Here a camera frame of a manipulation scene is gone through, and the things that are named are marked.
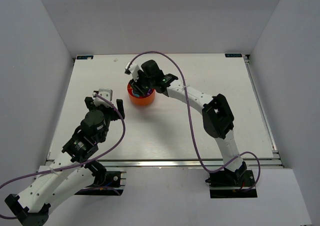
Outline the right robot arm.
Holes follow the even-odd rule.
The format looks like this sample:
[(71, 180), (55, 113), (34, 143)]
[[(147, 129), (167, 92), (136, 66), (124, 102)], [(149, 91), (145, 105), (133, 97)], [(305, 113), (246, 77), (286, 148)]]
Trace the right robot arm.
[(243, 176), (247, 166), (234, 138), (234, 116), (224, 95), (212, 96), (185, 86), (177, 76), (164, 74), (152, 59), (141, 66), (128, 63), (125, 73), (132, 76), (129, 85), (135, 95), (145, 97), (149, 91), (155, 90), (169, 98), (189, 103), (191, 108), (201, 114), (205, 132), (215, 139), (226, 165), (226, 174), (235, 181)]

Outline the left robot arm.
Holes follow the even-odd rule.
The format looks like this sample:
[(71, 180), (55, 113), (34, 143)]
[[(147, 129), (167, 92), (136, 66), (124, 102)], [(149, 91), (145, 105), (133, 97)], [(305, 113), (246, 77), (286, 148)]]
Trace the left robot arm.
[(112, 191), (117, 195), (120, 172), (107, 171), (92, 155), (105, 142), (112, 121), (125, 119), (123, 100), (113, 105), (105, 92), (85, 98), (88, 113), (49, 169), (18, 194), (9, 194), (5, 203), (23, 226), (42, 226), (64, 201), (84, 192)]

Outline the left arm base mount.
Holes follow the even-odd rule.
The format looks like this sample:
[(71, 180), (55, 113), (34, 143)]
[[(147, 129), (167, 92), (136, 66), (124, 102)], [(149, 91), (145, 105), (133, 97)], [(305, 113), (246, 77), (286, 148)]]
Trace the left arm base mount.
[(93, 161), (83, 166), (90, 171), (93, 182), (75, 193), (77, 196), (121, 196), (126, 185), (124, 171), (108, 170), (100, 162)]

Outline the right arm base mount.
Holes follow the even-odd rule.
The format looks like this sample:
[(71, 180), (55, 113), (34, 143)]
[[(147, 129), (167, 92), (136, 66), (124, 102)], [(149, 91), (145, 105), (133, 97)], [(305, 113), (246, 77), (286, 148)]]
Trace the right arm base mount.
[(247, 170), (238, 181), (234, 181), (224, 171), (210, 173), (205, 182), (209, 186), (211, 199), (250, 199), (258, 197), (252, 170)]

